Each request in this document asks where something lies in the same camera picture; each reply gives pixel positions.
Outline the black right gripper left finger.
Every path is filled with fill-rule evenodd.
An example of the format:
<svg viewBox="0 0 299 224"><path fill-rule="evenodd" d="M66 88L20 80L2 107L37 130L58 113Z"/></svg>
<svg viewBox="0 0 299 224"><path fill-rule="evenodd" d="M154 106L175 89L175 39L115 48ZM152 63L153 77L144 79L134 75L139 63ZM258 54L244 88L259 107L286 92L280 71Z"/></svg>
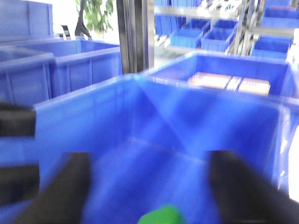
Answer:
<svg viewBox="0 0 299 224"><path fill-rule="evenodd" d="M90 155L69 154L61 171L14 223L79 224L91 182Z"/></svg>

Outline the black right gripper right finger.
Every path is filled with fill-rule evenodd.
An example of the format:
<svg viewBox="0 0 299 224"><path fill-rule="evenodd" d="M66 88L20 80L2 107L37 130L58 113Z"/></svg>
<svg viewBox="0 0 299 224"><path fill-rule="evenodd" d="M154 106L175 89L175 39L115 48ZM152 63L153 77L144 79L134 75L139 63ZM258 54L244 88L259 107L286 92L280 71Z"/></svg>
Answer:
<svg viewBox="0 0 299 224"><path fill-rule="evenodd" d="M209 183L224 224L299 222L299 204L232 151L210 152Z"/></svg>

